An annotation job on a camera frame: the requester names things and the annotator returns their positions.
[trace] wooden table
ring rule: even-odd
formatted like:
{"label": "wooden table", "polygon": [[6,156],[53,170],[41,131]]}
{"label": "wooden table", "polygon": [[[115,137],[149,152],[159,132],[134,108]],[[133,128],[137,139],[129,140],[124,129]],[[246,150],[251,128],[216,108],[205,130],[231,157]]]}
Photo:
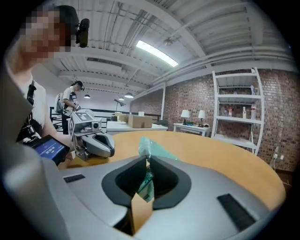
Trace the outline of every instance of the wooden table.
{"label": "wooden table", "polygon": [[132,131],[166,131],[167,127],[163,127],[161,125],[152,124],[150,128],[133,128],[128,125],[128,123],[122,121],[108,121],[106,124],[106,132],[110,135],[115,135],[124,132],[132,132]]}
{"label": "wooden table", "polygon": [[203,137],[209,134],[209,127],[198,127],[198,126],[189,126],[183,125],[183,123],[174,123],[174,132],[186,131],[191,133],[201,134]]}
{"label": "wooden table", "polygon": [[137,156],[142,136],[161,144],[183,162],[211,168],[226,175],[257,196],[270,210],[285,200],[282,181],[259,157],[232,144],[192,134],[167,131],[117,134],[113,136],[116,144],[113,157],[95,157],[86,162],[75,158],[70,167],[97,165]]}

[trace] fluorescent light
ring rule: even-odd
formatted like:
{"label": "fluorescent light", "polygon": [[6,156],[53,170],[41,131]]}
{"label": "fluorescent light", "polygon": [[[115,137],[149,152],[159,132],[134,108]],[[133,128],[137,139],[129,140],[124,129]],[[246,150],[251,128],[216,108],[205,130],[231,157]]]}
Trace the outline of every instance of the fluorescent light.
{"label": "fluorescent light", "polygon": [[145,43],[143,41],[138,41],[137,45],[138,48],[141,48],[154,56],[157,56],[161,60],[164,60],[166,63],[169,63],[172,67],[177,66],[178,63],[175,62],[172,58],[170,58],[168,55],[164,54],[162,51],[158,50],[157,48],[149,45],[148,43]]}
{"label": "fluorescent light", "polygon": [[130,92],[126,93],[126,94],[125,94],[125,97],[126,97],[126,98],[133,98],[133,96],[132,96],[132,94],[131,94]]}

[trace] wall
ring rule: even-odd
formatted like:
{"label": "wall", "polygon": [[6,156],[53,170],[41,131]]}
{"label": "wall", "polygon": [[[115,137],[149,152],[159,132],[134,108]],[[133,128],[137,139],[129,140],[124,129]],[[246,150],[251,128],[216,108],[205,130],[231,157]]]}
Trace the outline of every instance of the wall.
{"label": "wall", "polygon": [[[48,107],[54,106],[56,96],[69,87],[69,85],[65,84],[42,64],[34,67],[32,75],[33,79],[46,89]],[[91,96],[90,99],[83,97],[87,92]],[[84,92],[77,93],[77,101],[80,106],[90,109],[116,110],[117,103],[114,99],[118,97],[118,94],[98,90],[85,90]],[[127,105],[123,107],[118,105],[118,111],[129,112],[130,102],[125,100],[124,103]]]}
{"label": "wall", "polygon": [[148,114],[161,114],[163,90],[159,89],[151,94],[135,99],[130,103],[130,111],[133,113],[145,112]]}
{"label": "wall", "polygon": [[[231,71],[230,73],[237,72],[245,72],[245,70]],[[278,147],[276,169],[293,171],[300,157],[300,78],[295,73],[282,70],[259,69],[259,74],[265,95],[265,121],[258,156],[270,163],[275,149]],[[157,105],[155,96],[142,97],[141,105],[151,106],[152,101],[153,109],[148,108],[148,111],[154,111]],[[225,107],[229,106],[222,106],[220,114]],[[242,106],[232,107],[233,114],[238,116],[242,111]],[[258,105],[257,108],[257,119],[260,119],[260,106]],[[183,109],[190,110],[191,118],[189,120],[195,124],[200,122],[199,110],[205,110],[206,118],[203,122],[208,123],[212,128],[214,89],[211,74],[166,88],[164,119],[170,123],[169,131],[173,130],[173,123],[183,121],[180,117]],[[247,107],[246,110],[250,116],[250,109]],[[250,126],[249,124],[222,121],[219,124],[218,132],[248,138]],[[257,141],[258,133],[259,127],[255,126],[254,141]]]}

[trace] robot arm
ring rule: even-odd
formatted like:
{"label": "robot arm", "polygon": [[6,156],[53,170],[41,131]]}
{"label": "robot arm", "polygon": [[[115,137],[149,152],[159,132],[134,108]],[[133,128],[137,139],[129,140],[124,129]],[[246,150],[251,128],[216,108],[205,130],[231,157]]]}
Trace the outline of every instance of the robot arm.
{"label": "robot arm", "polygon": [[87,160],[93,155],[108,158],[114,155],[113,138],[102,132],[101,119],[95,119],[89,109],[81,109],[72,113],[69,133],[76,155]]}

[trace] lampshade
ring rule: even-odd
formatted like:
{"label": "lampshade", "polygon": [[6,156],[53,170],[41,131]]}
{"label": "lampshade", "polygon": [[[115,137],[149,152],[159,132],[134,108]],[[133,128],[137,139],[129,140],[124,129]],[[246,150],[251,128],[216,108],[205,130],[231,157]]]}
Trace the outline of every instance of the lampshade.
{"label": "lampshade", "polygon": [[189,110],[182,110],[181,117],[189,118]]}
{"label": "lampshade", "polygon": [[128,93],[125,94],[125,97],[126,98],[133,98],[133,95],[132,95],[132,93],[128,92]]}
{"label": "lampshade", "polygon": [[203,119],[205,118],[205,111],[204,110],[200,110],[198,118],[203,118]]}

